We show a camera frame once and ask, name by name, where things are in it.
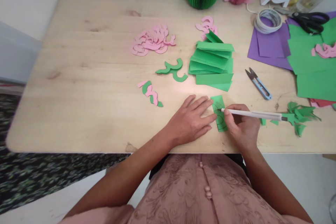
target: patterned rug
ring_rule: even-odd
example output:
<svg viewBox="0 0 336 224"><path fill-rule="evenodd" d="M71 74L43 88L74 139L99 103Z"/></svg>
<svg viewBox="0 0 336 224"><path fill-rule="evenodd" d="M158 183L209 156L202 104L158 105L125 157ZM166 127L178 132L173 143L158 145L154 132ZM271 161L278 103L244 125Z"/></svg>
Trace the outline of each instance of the patterned rug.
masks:
<svg viewBox="0 0 336 224"><path fill-rule="evenodd" d="M54 193L129 156L10 152L5 139L20 98L0 94L0 214Z"/></svg>

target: floor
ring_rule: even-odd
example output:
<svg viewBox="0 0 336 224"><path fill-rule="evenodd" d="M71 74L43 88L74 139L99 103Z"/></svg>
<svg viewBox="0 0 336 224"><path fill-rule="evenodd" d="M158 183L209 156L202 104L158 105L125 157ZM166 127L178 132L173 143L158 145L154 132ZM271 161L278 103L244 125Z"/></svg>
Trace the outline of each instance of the floor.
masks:
<svg viewBox="0 0 336 224"><path fill-rule="evenodd" d="M329 202L336 194L336 162L318 154L265 154L265 159L308 212L315 224L332 224ZM56 224L103 176L105 170L0 215L2 224ZM144 195L149 174L130 199L134 207Z"/></svg>

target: blue thread snips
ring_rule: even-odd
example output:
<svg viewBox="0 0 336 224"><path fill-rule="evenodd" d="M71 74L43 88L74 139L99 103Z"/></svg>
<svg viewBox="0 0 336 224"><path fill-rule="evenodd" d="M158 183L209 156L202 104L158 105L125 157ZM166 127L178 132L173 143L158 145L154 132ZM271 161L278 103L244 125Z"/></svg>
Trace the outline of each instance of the blue thread snips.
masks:
<svg viewBox="0 0 336 224"><path fill-rule="evenodd" d="M251 81L254 83L254 85L257 87L257 89L259 90L259 92L261 93L261 95L264 97L265 100L271 100L272 99L272 95L271 93L268 91L268 89L264 86L264 84L260 81L260 79L258 78L258 76L256 75L256 73L252 70L252 68L249 68L249 71L246 71L247 75L249 76L249 78L251 79Z"/></svg>

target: hand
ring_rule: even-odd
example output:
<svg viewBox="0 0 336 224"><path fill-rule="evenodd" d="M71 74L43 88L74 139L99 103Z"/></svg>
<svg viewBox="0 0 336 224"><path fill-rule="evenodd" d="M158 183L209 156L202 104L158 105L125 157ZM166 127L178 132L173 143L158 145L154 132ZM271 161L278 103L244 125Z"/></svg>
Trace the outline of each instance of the hand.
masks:
<svg viewBox="0 0 336 224"><path fill-rule="evenodd" d="M203 96L190 105L195 97L194 94L190 95L168 124L161 130L172 141L172 148L195 141L200 136L203 136L212 128L209 124L217 118L216 114L201 118L203 112L214 101L208 100L207 96Z"/></svg>
<svg viewBox="0 0 336 224"><path fill-rule="evenodd" d="M231 114L228 109L250 111L248 107L245 104L232 104L224 110L224 119L229 134L241 153L258 149L260 120L255 117Z"/></svg>

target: tape roll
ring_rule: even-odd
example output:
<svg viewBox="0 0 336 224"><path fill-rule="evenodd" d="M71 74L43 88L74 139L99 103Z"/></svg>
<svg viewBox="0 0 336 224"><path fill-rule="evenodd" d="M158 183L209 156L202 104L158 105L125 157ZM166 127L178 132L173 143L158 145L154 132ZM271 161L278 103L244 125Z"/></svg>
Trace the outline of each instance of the tape roll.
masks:
<svg viewBox="0 0 336 224"><path fill-rule="evenodd" d="M264 24L260 18L269 19L273 26L268 26ZM254 20L254 27L261 33L268 34L273 33L280 29L282 25L281 17L278 12L273 9L264 9L257 14L257 17Z"/></svg>

